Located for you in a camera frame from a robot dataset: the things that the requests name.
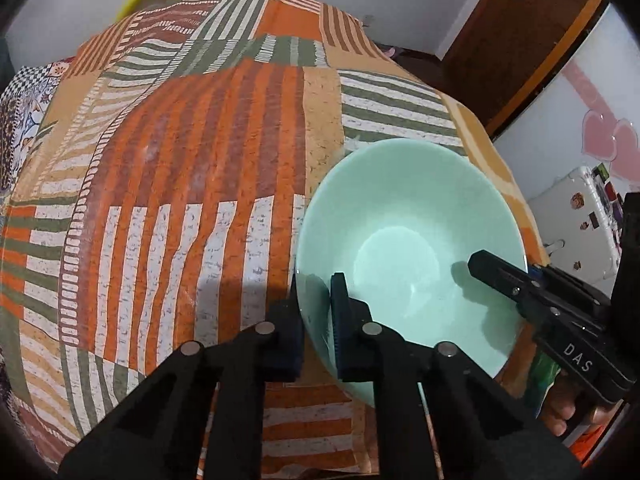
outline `human hand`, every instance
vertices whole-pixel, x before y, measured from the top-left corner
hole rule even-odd
[[[546,394],[539,418],[555,436],[560,436],[566,431],[566,422],[575,413],[575,399],[579,393],[580,386],[562,371]],[[616,412],[616,408],[614,406],[610,410],[606,410],[602,407],[596,407],[591,410],[589,420],[592,426],[588,431],[593,431],[598,426],[607,424]]]

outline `plastic bowl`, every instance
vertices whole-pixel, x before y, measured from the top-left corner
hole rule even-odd
[[[515,343],[513,301],[471,277],[486,249],[526,270],[518,226],[466,158],[421,140],[381,140],[340,161],[306,210],[298,240],[300,312],[336,377],[328,285],[343,272],[352,298],[407,340],[452,341],[495,376]],[[340,383],[373,406],[371,383]]]

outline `heart decoration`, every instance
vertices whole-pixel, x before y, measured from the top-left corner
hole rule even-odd
[[[611,163],[610,174],[640,184],[640,150],[638,134],[626,119],[618,121],[613,131],[617,145],[617,156]]]
[[[582,152],[600,160],[614,160],[616,137],[602,114],[589,110],[582,120]]]

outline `wooden door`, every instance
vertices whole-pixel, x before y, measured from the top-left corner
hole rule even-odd
[[[455,97],[498,134],[603,8],[603,0],[480,0],[443,60]]]

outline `striped tablecloth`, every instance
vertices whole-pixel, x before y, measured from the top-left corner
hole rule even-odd
[[[468,156],[534,221],[476,117],[314,0],[174,0],[80,47],[6,204],[0,345],[55,466],[173,348],[232,338],[284,297],[305,203],[389,137]],[[522,382],[523,339],[503,382]],[[268,387],[263,478],[375,470],[364,406],[307,349]]]

